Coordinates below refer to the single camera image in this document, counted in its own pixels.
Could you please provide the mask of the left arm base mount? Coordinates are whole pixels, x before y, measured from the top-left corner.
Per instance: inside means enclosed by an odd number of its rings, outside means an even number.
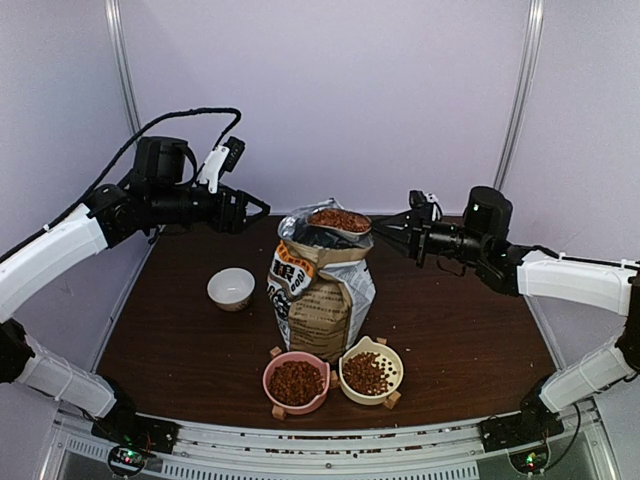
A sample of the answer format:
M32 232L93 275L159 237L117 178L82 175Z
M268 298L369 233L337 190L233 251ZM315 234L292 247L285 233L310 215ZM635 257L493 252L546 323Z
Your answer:
M171 454L179 426L172 421L139 414L136 404L123 388L109 377L106 381L114 390L116 403L104 418L88 416L92 435L133 447L139 452Z

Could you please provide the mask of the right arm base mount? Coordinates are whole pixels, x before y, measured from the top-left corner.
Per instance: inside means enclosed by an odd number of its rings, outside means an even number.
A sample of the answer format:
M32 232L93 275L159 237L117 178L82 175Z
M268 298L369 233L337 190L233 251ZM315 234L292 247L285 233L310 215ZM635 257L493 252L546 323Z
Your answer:
M506 416L491 416L479 423L485 452L510 449L543 442L562 434L564 425L558 413L552 413L540 399L541 383L536 384L521 400L520 410Z

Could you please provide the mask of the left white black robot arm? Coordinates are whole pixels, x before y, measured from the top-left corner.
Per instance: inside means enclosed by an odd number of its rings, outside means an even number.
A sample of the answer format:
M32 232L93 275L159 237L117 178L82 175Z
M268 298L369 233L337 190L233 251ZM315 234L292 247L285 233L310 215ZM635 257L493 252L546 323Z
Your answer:
M137 232L162 226L206 223L237 234L270 212L252 195L221 184L245 150L230 137L199 166L187 141L141 138L133 167L117 184L90 190L62 221L49 227L1 263L1 380L18 382L73 404L123 444L144 433L133 401L113 381L89 373L28 335L14 313L44 286L85 259L111 249Z

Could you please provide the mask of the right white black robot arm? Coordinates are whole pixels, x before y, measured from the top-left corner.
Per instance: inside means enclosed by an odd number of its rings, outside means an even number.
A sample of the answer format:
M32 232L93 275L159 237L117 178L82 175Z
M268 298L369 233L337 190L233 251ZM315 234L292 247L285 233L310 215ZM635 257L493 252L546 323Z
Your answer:
M417 266L427 256L455 260L472 269L491 290L508 296L543 297L613 312L625 320L622 334L582 360L551 375L535 391L535 403L513 419L519 440L535 440L551 424L551 413L639 371L639 265L586 259L540 245L508 241L512 203L488 186L470 190L461 223L443 220L436 200L409 194L409 210L384 216L374 233Z

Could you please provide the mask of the brown pet food bag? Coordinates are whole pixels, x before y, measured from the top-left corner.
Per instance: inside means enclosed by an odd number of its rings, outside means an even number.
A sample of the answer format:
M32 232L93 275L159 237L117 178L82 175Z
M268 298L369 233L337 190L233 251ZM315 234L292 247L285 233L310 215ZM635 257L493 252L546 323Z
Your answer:
M267 295L289 351L335 364L356 342L376 295L366 257L371 220L330 198L280 221Z

